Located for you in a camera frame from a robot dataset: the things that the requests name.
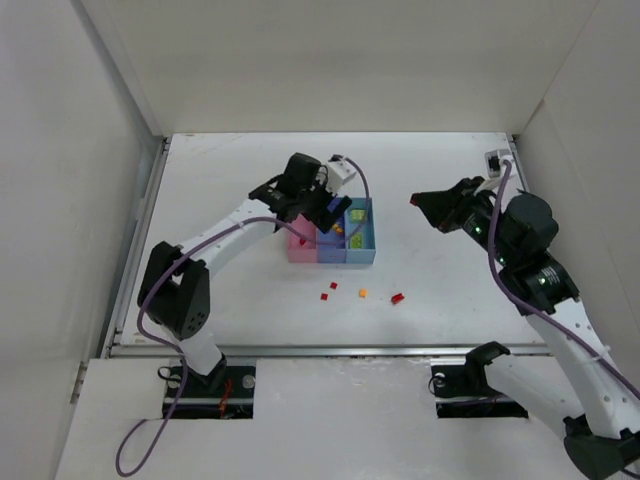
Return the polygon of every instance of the white table surface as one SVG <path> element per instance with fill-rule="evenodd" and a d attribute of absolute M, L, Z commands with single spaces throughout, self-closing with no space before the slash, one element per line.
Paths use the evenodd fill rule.
<path fill-rule="evenodd" d="M 558 384 L 551 358 L 523 361 Z M 57 480 L 115 480 L 118 445 L 158 418 L 163 359 L 92 360 Z M 436 416 L 423 359 L 259 360 L 253 420 L 171 420 L 135 480 L 583 478 L 540 421 Z M 159 421 L 131 437 L 123 468 Z"/>
<path fill-rule="evenodd" d="M 541 342 L 493 284 L 486 253 L 464 233 L 442 235 L 409 204 L 412 193 L 486 175 L 484 153 L 508 148 L 494 133 L 299 133 L 176 135 L 155 205 L 121 343 L 137 333 L 135 296 L 151 248 L 207 229 L 299 151 L 348 155 L 371 187 L 377 255 L 352 269 L 290 264 L 286 234 L 239 255 L 211 282 L 217 342 L 243 346 L 454 346 Z M 512 179 L 510 197 L 521 188 Z M 362 195 L 354 181 L 345 191 Z M 336 291 L 330 282 L 338 283 Z M 366 299 L 358 291 L 369 292 Z M 320 294 L 329 293 L 328 301 Z M 406 299 L 391 305 L 392 295 Z M 160 329 L 150 324 L 156 334 Z"/>

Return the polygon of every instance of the black mounting clamp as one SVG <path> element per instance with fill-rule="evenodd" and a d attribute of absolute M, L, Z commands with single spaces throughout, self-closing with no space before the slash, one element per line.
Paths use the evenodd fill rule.
<path fill-rule="evenodd" d="M 440 398 L 500 395 L 487 383 L 484 367 L 501 355 L 511 355 L 511 351 L 498 342 L 489 342 L 467 353 L 464 365 L 434 365 L 434 393 Z"/>

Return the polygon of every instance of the red block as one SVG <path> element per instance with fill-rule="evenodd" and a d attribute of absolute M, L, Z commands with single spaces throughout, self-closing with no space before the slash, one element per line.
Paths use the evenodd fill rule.
<path fill-rule="evenodd" d="M 398 293 L 397 295 L 391 297 L 391 303 L 393 303 L 394 305 L 397 305 L 402 300 L 404 300 L 404 295 L 402 295 L 401 293 Z"/>

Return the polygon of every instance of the white panel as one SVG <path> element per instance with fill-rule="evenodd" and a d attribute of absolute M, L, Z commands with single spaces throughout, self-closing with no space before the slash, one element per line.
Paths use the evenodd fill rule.
<path fill-rule="evenodd" d="M 142 154 L 67 0 L 0 0 L 2 477 L 53 474 Z"/>
<path fill-rule="evenodd" d="M 596 3 L 86 1 L 166 134 L 516 133 Z"/>
<path fill-rule="evenodd" d="M 552 359 L 523 361 L 563 381 Z M 57 480 L 118 478 L 122 438 L 137 419 L 160 413 L 162 364 L 92 361 Z M 135 478 L 583 478 L 536 419 L 438 420 L 429 375 L 420 359 L 260 360 L 253 420 L 172 420 Z M 158 424 L 131 438 L 125 469 Z"/>
<path fill-rule="evenodd" d="M 220 345 L 477 345 L 535 343 L 538 335 L 495 287 L 486 253 L 463 232 L 443 235 L 409 205 L 414 192 L 486 174 L 485 152 L 504 134 L 299 133 L 174 137 L 122 341 L 144 344 L 137 292 L 151 248 L 176 244 L 225 218 L 262 182 L 304 152 L 341 153 L 367 175 L 376 228 L 373 266 L 290 264 L 284 232 L 243 252 L 211 282 Z M 520 182 L 509 184 L 513 195 Z M 345 193 L 362 195 L 359 181 Z M 329 290 L 335 281 L 338 289 Z M 358 297 L 366 288 L 369 296 Z M 329 301 L 320 294 L 329 293 Z M 392 295 L 403 292 L 397 306 Z M 149 327 L 155 327 L 150 321 Z"/>
<path fill-rule="evenodd" d="M 554 247 L 590 317 L 640 381 L 640 2 L 602 0 L 523 135 L 531 188 L 561 218 Z"/>

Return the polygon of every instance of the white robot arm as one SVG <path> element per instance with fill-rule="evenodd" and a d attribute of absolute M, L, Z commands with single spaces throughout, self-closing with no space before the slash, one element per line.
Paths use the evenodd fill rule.
<path fill-rule="evenodd" d="M 488 155 L 497 172 L 503 160 L 513 161 L 498 152 Z M 510 170 L 509 164 L 504 174 Z M 447 191 L 416 193 L 411 203 L 433 227 L 443 233 L 462 229 L 490 253 L 496 282 L 546 342 L 573 391 L 550 384 L 506 347 L 491 342 L 469 352 L 462 366 L 434 366 L 435 393 L 449 399 L 507 395 L 563 439 L 587 478 L 608 478 L 640 459 L 640 392 L 618 371 L 577 287 L 547 252 L 558 232 L 551 208 L 521 193 L 501 212 L 505 181 L 495 199 L 497 209 L 491 200 L 496 182 L 481 177 L 463 179 Z M 503 267 L 499 273 L 494 258 Z"/>
<path fill-rule="evenodd" d="M 298 215 L 327 232 L 351 205 L 349 197 L 343 197 L 335 206 L 334 200 L 339 189 L 356 173 L 355 165 L 344 157 L 334 155 L 322 164 L 296 153 L 281 175 L 250 192 L 249 198 L 224 220 L 180 245 L 162 242 L 154 247 L 138 294 L 139 306 L 161 275 L 183 253 L 207 238 L 236 227 L 235 231 L 192 255 L 173 278 L 162 284 L 147 309 L 149 317 L 175 339 L 191 373 L 202 383 L 212 389 L 217 387 L 226 365 L 215 343 L 213 322 L 207 322 L 211 277 L 236 255 Z"/>

